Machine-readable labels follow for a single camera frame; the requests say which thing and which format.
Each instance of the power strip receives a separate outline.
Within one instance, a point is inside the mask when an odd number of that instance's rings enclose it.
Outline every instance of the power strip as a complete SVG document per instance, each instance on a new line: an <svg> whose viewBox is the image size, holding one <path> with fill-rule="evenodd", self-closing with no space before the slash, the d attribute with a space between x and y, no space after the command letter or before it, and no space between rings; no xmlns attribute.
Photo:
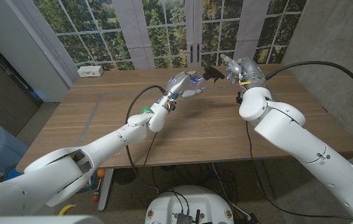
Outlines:
<svg viewBox="0 0 353 224"><path fill-rule="evenodd" d="M78 69L80 77L100 77L103 74L103 68L100 66L82 66Z"/></svg>

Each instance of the tabletop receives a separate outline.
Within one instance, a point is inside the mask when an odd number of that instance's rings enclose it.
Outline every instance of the tabletop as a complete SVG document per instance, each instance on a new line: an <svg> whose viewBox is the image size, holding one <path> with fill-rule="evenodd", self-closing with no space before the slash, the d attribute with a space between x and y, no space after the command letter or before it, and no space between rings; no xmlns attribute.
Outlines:
<svg viewBox="0 0 353 224"><path fill-rule="evenodd" d="M261 65L264 74L280 68L280 64ZM216 67L227 75L225 67ZM86 145L125 123L133 98L150 85L165 87L168 80L181 71L204 72L203 67L124 70L104 72L101 77L79 78L59 104L17 170L22 172L39 157L63 147ZM322 108L289 71L285 70L266 82L277 101L299 109L306 117L304 128L337 152L353 153L353 138ZM239 116L235 98L240 90L230 80L208 81L203 94L177 100L176 109L166 118L149 152L146 166L191 164L250 159L245 122ZM143 94L131 115L143 106L151 106L161 96L157 89ZM257 135L248 125L253 156L267 159L289 156ZM154 133L129 146L136 166L142 166ZM102 168L130 167L126 149L108 159Z"/></svg>

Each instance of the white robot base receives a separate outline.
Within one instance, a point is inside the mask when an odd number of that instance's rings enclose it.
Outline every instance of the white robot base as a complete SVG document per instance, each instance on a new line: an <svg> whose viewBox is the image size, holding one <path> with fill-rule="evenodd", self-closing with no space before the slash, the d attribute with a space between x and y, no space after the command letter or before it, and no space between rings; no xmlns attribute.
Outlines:
<svg viewBox="0 0 353 224"><path fill-rule="evenodd" d="M145 224L234 223L228 203L211 190L195 185L174 187L155 198L147 209Z"/></svg>

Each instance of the yellow object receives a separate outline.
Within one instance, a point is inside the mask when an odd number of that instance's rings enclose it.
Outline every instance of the yellow object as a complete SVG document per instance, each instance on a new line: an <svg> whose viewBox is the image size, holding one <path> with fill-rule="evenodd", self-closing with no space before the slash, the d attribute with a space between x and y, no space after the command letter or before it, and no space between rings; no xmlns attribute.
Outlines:
<svg viewBox="0 0 353 224"><path fill-rule="evenodd" d="M245 84L250 84L251 82L248 81L248 82L239 82L240 85L245 85Z"/></svg>
<svg viewBox="0 0 353 224"><path fill-rule="evenodd" d="M76 205L71 205L71 204L64 206L64 208L62 208L61 211L59 212L59 216L60 216L60 215L64 215L64 213L65 213L68 209L70 209L70 208L72 208L72 207L75 207L75 206L76 206Z"/></svg>

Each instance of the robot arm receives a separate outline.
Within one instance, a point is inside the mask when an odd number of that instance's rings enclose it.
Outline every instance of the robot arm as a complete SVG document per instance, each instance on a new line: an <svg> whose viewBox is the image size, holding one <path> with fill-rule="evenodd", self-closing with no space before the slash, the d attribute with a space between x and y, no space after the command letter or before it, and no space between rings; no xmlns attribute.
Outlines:
<svg viewBox="0 0 353 224"><path fill-rule="evenodd" d="M353 216L353 165L338 152L302 128L303 114L291 105L274 102L265 88L263 74L248 57L228 62L229 76L246 83L240 93L240 116L254 125L254 130L276 147L295 157L322 182Z"/></svg>
<svg viewBox="0 0 353 224"><path fill-rule="evenodd" d="M23 175L1 182L0 215L33 215L45 204L53 207L68 199L103 162L126 145L145 139L147 127L153 132L162 130L166 116L175 109L178 95L192 96L186 88L201 80L195 71L173 76L157 103L145 108L142 114L131 116L120 129L85 146L50 152L26 167ZM193 96L202 90L194 89Z"/></svg>

